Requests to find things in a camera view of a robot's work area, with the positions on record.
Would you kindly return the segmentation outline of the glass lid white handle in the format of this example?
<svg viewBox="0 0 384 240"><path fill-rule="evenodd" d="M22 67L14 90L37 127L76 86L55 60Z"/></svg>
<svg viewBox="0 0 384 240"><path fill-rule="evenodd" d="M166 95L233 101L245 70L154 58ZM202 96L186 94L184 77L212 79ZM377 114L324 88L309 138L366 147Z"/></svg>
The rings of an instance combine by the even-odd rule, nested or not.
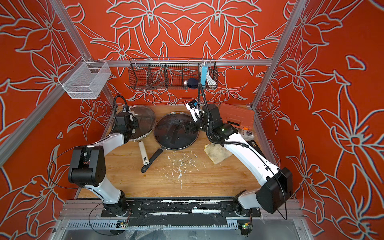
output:
<svg viewBox="0 0 384 240"><path fill-rule="evenodd" d="M122 134L125 143L140 141L155 127L155 112L146 106L132 106L130 110L122 109L114 117L110 134Z"/></svg>

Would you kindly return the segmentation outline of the yellow cleaning cloth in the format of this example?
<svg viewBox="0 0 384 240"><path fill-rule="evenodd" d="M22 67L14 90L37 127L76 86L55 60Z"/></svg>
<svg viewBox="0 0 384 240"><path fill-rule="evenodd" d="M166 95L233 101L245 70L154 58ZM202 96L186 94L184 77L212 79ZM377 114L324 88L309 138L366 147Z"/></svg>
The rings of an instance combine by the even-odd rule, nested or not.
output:
<svg viewBox="0 0 384 240"><path fill-rule="evenodd" d="M221 163L222 161L226 160L227 158L233 155L230 151L228 151L221 145L212 143L209 145L205 145L204 152L211 159L214 165Z"/></svg>

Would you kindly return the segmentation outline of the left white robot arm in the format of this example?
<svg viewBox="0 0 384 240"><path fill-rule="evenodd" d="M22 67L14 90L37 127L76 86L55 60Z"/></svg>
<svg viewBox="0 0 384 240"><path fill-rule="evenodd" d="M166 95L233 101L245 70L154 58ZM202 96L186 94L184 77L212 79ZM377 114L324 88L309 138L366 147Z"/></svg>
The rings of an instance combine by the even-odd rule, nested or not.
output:
<svg viewBox="0 0 384 240"><path fill-rule="evenodd" d="M99 196L104 208L117 217L128 213L128 204L123 191L118 190L107 178L105 156L126 144L139 127L135 113L120 112L115 117L111 133L104 139L73 150L68 180Z"/></svg>

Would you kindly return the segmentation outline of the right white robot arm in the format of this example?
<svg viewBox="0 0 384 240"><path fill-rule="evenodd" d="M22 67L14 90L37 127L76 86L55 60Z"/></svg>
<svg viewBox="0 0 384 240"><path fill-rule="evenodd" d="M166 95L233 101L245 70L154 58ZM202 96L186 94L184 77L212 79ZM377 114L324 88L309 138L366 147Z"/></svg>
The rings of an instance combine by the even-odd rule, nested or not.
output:
<svg viewBox="0 0 384 240"><path fill-rule="evenodd" d="M225 124L216 105L199 106L193 100L185 106L192 116L192 120L185 125L186 131L204 131L211 143L220 145L236 156L261 186L258 190L244 191L236 197L241 209L262 208L273 214L286 205L293 194L293 175L288 168L281 169L268 161L235 127Z"/></svg>

